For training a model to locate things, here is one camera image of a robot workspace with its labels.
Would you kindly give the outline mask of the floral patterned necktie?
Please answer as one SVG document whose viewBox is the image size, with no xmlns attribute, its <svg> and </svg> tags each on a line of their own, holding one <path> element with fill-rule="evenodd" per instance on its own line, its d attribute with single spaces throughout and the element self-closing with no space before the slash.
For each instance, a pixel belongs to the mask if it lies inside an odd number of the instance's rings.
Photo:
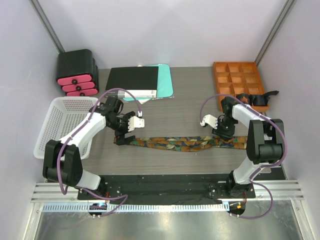
<svg viewBox="0 0 320 240">
<path fill-rule="evenodd" d="M 198 152 L 210 148 L 245 150 L 247 139 L 246 136 L 234 136 L 230 140 L 223 140 L 219 136 L 147 137 L 135 138 L 127 146 L 176 152 Z"/>
</svg>

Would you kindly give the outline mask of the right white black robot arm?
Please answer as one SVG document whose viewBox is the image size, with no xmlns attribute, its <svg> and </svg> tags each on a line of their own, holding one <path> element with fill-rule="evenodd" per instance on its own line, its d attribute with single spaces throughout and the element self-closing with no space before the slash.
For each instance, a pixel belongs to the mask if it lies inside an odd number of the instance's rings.
<svg viewBox="0 0 320 240">
<path fill-rule="evenodd" d="M 253 179 L 284 156 L 284 124 L 282 120 L 268 118 L 231 96 L 222 99 L 221 106 L 223 117 L 218 118 L 213 134 L 228 141 L 235 134 L 236 124 L 242 123 L 248 128 L 246 158 L 231 171 L 224 185 L 229 197 L 242 198 L 252 188 Z"/>
</svg>

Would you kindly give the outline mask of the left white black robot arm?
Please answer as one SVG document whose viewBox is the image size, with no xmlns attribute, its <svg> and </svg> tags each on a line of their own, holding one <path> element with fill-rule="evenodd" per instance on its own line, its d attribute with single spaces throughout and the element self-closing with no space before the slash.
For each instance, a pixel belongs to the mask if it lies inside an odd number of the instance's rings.
<svg viewBox="0 0 320 240">
<path fill-rule="evenodd" d="M 83 169 L 81 151 L 92 138 L 105 128 L 114 130 L 116 143 L 124 145 L 130 141 L 125 135 L 145 126 L 141 109 L 122 114 L 124 103 L 109 96 L 105 102 L 97 100 L 84 120 L 64 137 L 49 140 L 45 145 L 42 175 L 45 179 L 59 183 L 66 194 L 68 187 L 78 188 L 100 200 L 106 196 L 105 179 Z"/>
</svg>

